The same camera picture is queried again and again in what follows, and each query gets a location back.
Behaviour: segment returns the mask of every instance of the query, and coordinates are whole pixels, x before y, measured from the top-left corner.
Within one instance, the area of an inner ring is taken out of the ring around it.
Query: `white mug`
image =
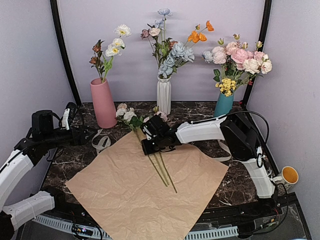
[[[291,166],[285,166],[282,171],[272,179],[275,184],[283,184],[286,191],[295,185],[299,180],[298,172]],[[286,192],[282,185],[278,185],[278,196],[284,195]]]

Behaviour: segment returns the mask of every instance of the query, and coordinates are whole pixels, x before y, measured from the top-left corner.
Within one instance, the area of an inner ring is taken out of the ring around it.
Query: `teal vase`
[[[234,104],[234,95],[231,96],[225,96],[220,92],[218,101],[215,105],[213,117],[219,117],[221,115],[225,115],[229,113],[229,111],[232,109],[232,105]]]

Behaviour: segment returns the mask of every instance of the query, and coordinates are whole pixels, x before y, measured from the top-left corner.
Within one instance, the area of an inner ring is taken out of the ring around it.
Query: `white vase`
[[[171,112],[171,77],[168,79],[161,79],[158,77],[158,84],[156,86],[157,96],[156,105],[161,112],[167,115]]]

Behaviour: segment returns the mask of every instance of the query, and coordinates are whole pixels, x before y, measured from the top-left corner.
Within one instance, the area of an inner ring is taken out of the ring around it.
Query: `flower bouquet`
[[[206,41],[207,37],[202,33],[205,29],[214,31],[209,21],[206,27],[200,30],[200,25],[195,27],[191,35],[185,43],[175,41],[166,36],[167,17],[172,16],[172,12],[168,8],[158,10],[162,15],[162,19],[155,20],[153,25],[148,24],[149,30],[143,29],[141,33],[142,39],[148,39],[152,48],[152,55],[156,59],[158,67],[158,83],[157,83],[157,105],[162,112],[170,114],[171,112],[171,75],[177,72],[177,69],[188,62],[195,60],[192,46],[199,41]]]
[[[164,112],[159,111],[158,107],[155,107],[153,109],[153,111],[154,111],[154,114],[160,116],[163,121],[166,122],[168,120],[167,115]],[[149,120],[150,116],[146,117],[145,119],[142,116],[138,117],[136,115],[135,109],[133,107],[128,108],[127,104],[121,103],[117,107],[116,118],[119,122],[122,122],[122,123],[126,124],[127,126],[129,126],[129,128],[134,132],[137,139],[139,140],[139,143],[141,144],[141,138],[139,135],[142,132],[140,131],[140,126],[142,125],[142,123],[147,122]],[[175,184],[174,184],[174,182],[168,172],[168,169],[165,165],[165,162],[164,162],[164,159],[163,159],[161,152],[154,153],[153,157],[155,160],[153,160],[150,157],[150,155],[148,155],[148,158],[149,158],[152,166],[154,167],[155,171],[159,175],[163,184],[166,187],[168,187],[171,183],[174,191],[176,193],[178,193],[176,186],[175,186]]]
[[[207,63],[221,65],[221,72],[214,69],[215,86],[220,88],[220,95],[214,110],[214,117],[227,114],[233,105],[234,93],[242,85],[251,85],[252,79],[267,74],[272,69],[269,56],[259,48],[262,42],[256,43],[255,51],[249,51],[247,42],[240,42],[240,35],[233,35],[236,41],[224,45],[224,40],[219,39],[218,44],[212,51],[202,52]]]
[[[94,56],[90,62],[91,68],[95,67],[99,78],[94,79],[91,84],[91,94],[95,117],[98,125],[101,128],[108,129],[117,124],[116,108],[111,95],[109,84],[107,81],[107,73],[113,66],[113,60],[116,55],[121,55],[122,50],[126,45],[121,37],[128,37],[131,35],[131,30],[126,25],[118,26],[114,33],[119,37],[113,39],[103,53],[101,47],[104,41],[99,40],[92,48]]]

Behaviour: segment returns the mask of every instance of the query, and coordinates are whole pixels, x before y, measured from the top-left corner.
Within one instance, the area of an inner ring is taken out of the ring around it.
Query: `dark marble surface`
[[[128,107],[135,109],[138,116],[151,115],[153,107],[156,105],[155,102],[126,103]],[[210,118],[213,116],[215,105],[215,102],[172,102],[168,124],[174,125],[177,122],[184,122],[186,120],[196,121]],[[234,103],[233,108],[241,109],[238,103]],[[84,103],[82,112],[85,124],[98,129],[99,126],[92,103]],[[75,118],[74,124],[80,123],[80,118]],[[114,144],[129,132],[130,129],[126,125],[118,123],[111,129],[104,129],[102,134],[94,140],[94,143],[97,144],[101,137],[108,135],[111,139],[111,144]],[[216,140],[199,141],[192,144],[212,158],[228,156],[228,153],[220,148]],[[83,146],[68,146],[62,154],[59,151],[61,150],[58,150],[57,153],[59,157],[52,163],[43,186],[53,186],[61,189],[65,192],[67,202],[78,203],[65,183],[94,160],[97,155],[96,150],[92,147],[91,142],[89,142]],[[244,165],[233,159],[225,161],[223,164],[229,166],[228,172],[207,207],[224,207],[257,201],[256,188]]]

